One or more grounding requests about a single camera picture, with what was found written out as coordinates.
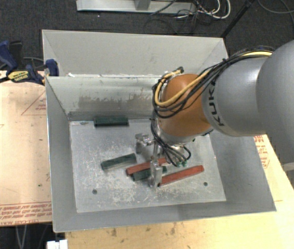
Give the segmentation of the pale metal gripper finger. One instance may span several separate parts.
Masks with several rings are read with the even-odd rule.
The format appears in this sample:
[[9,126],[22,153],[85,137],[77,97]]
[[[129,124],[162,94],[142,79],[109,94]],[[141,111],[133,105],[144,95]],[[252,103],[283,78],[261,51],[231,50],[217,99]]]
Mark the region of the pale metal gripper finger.
[[158,187],[159,184],[162,182],[163,167],[160,166],[157,162],[151,162],[150,172],[151,175],[148,180],[149,186]]
[[150,138],[148,134],[138,133],[135,135],[135,139],[135,151],[137,154],[142,153],[144,147],[154,144],[154,139]]

